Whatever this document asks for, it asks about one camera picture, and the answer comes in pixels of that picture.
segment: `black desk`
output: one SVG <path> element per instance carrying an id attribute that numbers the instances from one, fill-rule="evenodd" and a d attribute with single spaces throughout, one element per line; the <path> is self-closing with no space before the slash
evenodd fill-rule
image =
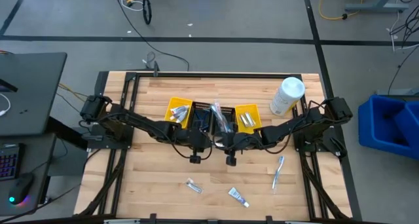
<path id="1" fill-rule="evenodd" d="M 17 206 L 8 198 L 14 180 L 0 181 L 0 215 L 21 214 L 38 205 L 48 188 L 48 167 L 56 137 L 83 151 L 87 149 L 87 141 L 80 133 L 50 116 L 66 58 L 66 53 L 0 55 L 0 78 L 18 88 L 17 92 L 3 93 L 11 108 L 0 117 L 0 143 L 27 145 L 19 174 L 48 161 L 34 171 L 28 198 Z"/>
<path id="2" fill-rule="evenodd" d="M 19 174 L 32 171 L 36 166 L 48 161 L 46 164 L 33 171 L 34 180 L 25 200 L 13 205 L 9 202 L 9 190 L 15 180 L 0 181 L 0 216 L 16 215 L 30 211 L 37 207 L 41 199 L 48 167 L 56 136 L 54 134 L 43 134 L 38 136 L 12 136 L 0 138 L 0 143 L 24 143 L 24 156 L 20 165 Z"/>
<path id="3" fill-rule="evenodd" d="M 66 53 L 0 55 L 0 78 L 18 88 L 3 93 L 11 102 L 0 118 L 0 136 L 26 136 L 54 132 L 83 150 L 81 135 L 50 117 Z"/>

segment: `black robotic arm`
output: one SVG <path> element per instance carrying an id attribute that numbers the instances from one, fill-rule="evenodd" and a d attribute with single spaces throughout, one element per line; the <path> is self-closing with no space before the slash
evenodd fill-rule
<path id="1" fill-rule="evenodd" d="M 320 108 L 324 108 L 324 113 L 320 112 Z M 215 148 L 224 150 L 228 155 L 227 164 L 235 166 L 235 151 L 267 150 L 294 132 L 304 132 L 304 140 L 312 142 L 320 138 L 330 126 L 348 122 L 352 113 L 344 99 L 332 98 L 283 124 L 258 128 L 253 134 L 236 133 L 236 130 L 231 133 L 221 132 L 214 135 L 212 141 L 199 128 L 182 129 L 179 123 L 153 121 L 112 103 L 112 100 L 105 96 L 89 96 L 81 116 L 88 124 L 96 122 L 102 125 L 106 129 L 107 136 L 115 141 L 124 137 L 123 126 L 127 124 L 146 131 L 156 141 L 170 143 L 173 147 L 174 145 L 189 147 L 193 154 L 189 157 L 181 155 L 188 158 L 191 163 L 200 163 L 201 157 L 197 153 L 202 153 L 208 148 L 212 149 L 215 145 Z"/>

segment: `keyboard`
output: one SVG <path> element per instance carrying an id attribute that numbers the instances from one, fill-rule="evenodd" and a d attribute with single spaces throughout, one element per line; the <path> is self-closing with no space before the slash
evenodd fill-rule
<path id="1" fill-rule="evenodd" d="M 17 178 L 23 147 L 22 143 L 0 145 L 0 181 Z"/>

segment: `yellow box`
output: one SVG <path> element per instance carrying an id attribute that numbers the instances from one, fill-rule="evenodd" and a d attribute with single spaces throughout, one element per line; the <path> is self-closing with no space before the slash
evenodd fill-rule
<path id="1" fill-rule="evenodd" d="M 262 127 L 261 116 L 259 115 L 259 110 L 257 109 L 256 104 L 237 105 L 234 108 L 236 109 L 236 121 L 237 121 L 239 132 L 253 134 L 254 129 Z M 240 119 L 240 115 L 244 115 L 245 112 L 248 112 L 250 114 L 251 118 L 255 121 L 255 126 L 252 126 L 252 127 L 244 126 L 244 123 Z"/>
<path id="2" fill-rule="evenodd" d="M 164 120 L 169 121 L 169 122 L 176 122 L 176 119 L 170 120 L 170 117 L 172 116 L 170 109 L 184 106 L 184 105 L 189 105 L 189 108 L 188 108 L 188 114 L 186 115 L 186 118 L 183 119 L 183 121 L 181 121 L 181 125 L 183 129 L 188 127 L 189 114 L 191 113 L 191 107 L 192 107 L 192 100 L 178 98 L 178 97 L 170 98 L 169 106 L 168 106 L 168 109 L 166 110 L 166 115 L 164 116 Z"/>

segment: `white bottle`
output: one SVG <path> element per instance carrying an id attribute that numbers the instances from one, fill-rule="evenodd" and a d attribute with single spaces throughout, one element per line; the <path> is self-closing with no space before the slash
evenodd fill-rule
<path id="1" fill-rule="evenodd" d="M 275 115 L 284 116 L 301 99 L 305 91 L 306 87 L 300 79 L 286 78 L 270 103 L 270 110 Z"/>

